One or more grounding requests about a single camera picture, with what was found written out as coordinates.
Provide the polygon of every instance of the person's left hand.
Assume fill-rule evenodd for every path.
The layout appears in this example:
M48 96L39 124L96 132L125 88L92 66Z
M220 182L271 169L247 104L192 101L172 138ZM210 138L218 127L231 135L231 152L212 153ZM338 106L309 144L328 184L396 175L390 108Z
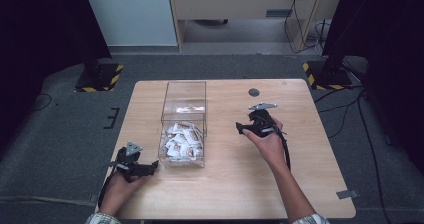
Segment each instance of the person's left hand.
M99 212L115 216L119 209L130 199L132 194L148 179L148 176L142 176L128 183L121 172L116 172L106 188Z

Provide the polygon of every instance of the gray carpet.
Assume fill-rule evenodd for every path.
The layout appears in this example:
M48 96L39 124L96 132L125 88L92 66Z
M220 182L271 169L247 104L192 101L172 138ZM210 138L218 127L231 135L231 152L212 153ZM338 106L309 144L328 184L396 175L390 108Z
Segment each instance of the gray carpet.
M134 84L139 80L306 79L302 64L312 56L147 55L115 56L124 65L113 91L76 93L82 65L48 77L42 93L0 163L0 197L40 196L88 201L98 194L118 138ZM318 110L355 100L361 89L334 93L317 103ZM329 91L311 91L314 99ZM380 170L382 194L392 223L423 222L424 177L401 147L386 144L385 134L369 103L361 99ZM113 129L111 108L120 108ZM344 108L321 113L327 135L343 123ZM358 111L351 106L342 131L330 138L357 215L332 223L386 223L381 210L374 161ZM94 207L40 202L0 203L0 223L84 223Z

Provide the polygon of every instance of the black curtain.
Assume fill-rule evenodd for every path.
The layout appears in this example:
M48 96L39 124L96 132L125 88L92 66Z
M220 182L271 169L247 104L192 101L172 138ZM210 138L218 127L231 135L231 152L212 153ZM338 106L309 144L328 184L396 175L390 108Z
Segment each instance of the black curtain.
M424 174L423 14L423 0L340 0L324 55L368 60L363 84L388 139Z
M43 80L87 56L111 57L88 0L0 0L1 154Z

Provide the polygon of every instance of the white wall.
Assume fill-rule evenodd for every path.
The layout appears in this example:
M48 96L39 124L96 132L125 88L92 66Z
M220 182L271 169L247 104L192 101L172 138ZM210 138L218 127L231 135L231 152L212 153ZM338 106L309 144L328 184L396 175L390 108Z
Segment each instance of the white wall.
M108 46L177 46L169 0L89 0Z

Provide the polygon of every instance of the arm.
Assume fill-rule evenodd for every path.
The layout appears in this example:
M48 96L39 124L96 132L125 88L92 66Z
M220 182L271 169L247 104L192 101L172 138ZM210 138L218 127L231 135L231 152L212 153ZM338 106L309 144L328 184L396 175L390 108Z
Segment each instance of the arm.
M275 118L273 119L277 127L281 129L283 124ZM293 223L298 219L316 214L286 165L280 137L276 133L271 133L260 138L246 129L243 129L243 133L256 145L274 174L289 222Z
M100 218L108 219L110 223L119 223L118 220L114 218L114 216L118 213L119 209L130 199L133 193L148 180L148 178L148 176L142 176L133 182L128 183L121 172L116 172L106 188L102 206L97 212L97 215L100 215ZM96 214L93 214L91 217L89 217L86 223L99 223L95 220L92 220L95 215Z

